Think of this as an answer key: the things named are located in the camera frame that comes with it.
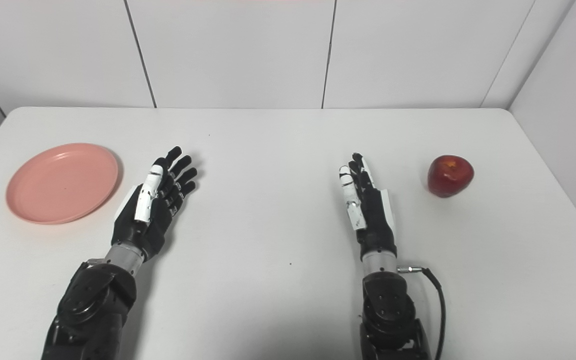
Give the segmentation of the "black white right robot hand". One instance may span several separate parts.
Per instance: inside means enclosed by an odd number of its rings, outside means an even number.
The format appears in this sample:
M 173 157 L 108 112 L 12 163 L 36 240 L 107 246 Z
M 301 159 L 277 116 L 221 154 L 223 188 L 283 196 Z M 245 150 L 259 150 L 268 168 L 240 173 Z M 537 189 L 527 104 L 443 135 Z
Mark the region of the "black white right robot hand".
M 398 255 L 394 217 L 386 189 L 377 189 L 366 158 L 358 152 L 338 173 L 350 227 L 359 244 L 359 259 L 371 253 Z

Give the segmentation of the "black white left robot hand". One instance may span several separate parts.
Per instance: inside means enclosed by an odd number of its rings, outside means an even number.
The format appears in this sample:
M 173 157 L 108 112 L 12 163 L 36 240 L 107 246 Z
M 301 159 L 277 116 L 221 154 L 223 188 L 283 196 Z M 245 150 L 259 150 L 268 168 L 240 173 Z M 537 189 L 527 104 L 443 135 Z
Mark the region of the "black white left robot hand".
M 196 189 L 192 157 L 174 146 L 152 164 L 146 179 L 128 194 L 114 221 L 112 245 L 129 245 L 147 262 L 158 255 L 187 196 Z

